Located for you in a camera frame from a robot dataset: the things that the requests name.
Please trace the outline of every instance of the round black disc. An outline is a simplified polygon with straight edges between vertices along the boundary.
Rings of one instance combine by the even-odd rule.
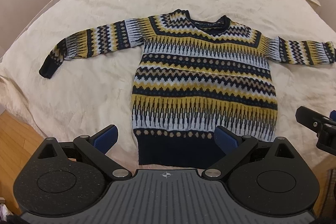
[[[251,162],[228,179],[233,197],[244,207],[265,215],[288,216],[311,209],[319,184],[309,167],[292,159]]]
[[[45,216],[78,213],[96,202],[104,188],[105,179],[93,166],[58,158],[26,166],[14,184],[21,208]]]
[[[259,174],[257,183],[268,192],[285,193],[295,187],[296,180],[286,172],[272,170]]]
[[[76,183],[76,176],[67,171],[51,171],[39,177],[37,186],[47,193],[62,193]]]

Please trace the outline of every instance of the navy ribbed hem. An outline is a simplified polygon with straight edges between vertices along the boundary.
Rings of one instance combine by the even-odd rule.
[[[195,135],[184,138],[183,132],[180,137],[170,137],[169,134],[137,135],[138,130],[134,130],[134,133],[138,140],[140,165],[159,164],[206,169],[225,156],[215,144],[214,138],[202,138],[202,132],[198,138]]]

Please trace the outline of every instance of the cream bedspread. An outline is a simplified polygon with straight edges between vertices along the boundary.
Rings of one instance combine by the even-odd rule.
[[[1,104],[43,136],[71,141],[117,125],[119,141],[108,156],[134,171],[137,142],[131,132],[131,89],[142,47],[66,61],[50,79],[38,73],[64,37],[90,27],[134,17],[188,9],[197,20],[227,15],[268,37],[336,41],[336,33],[305,0],[61,0],[11,46],[0,64]],[[301,105],[329,115],[336,108],[336,65],[307,67],[271,63],[278,97],[276,134],[287,137],[310,167],[326,153],[316,136],[295,121]]]

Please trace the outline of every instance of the gray ribbed plate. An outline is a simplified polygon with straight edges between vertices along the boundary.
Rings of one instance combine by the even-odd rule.
[[[204,180],[196,170],[138,170],[126,181],[113,182],[106,195],[76,215],[46,218],[24,213],[31,224],[308,224],[302,213],[272,218],[238,205],[218,181]]]

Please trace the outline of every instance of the sweater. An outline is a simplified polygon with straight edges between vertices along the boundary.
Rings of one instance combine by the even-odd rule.
[[[139,45],[144,52],[134,77],[132,126],[140,165],[208,168],[225,155],[214,141],[217,125],[272,141],[278,107],[268,61],[335,61],[332,42],[268,38],[226,16],[205,22],[176,10],[72,34],[39,72],[51,78],[64,60]]]

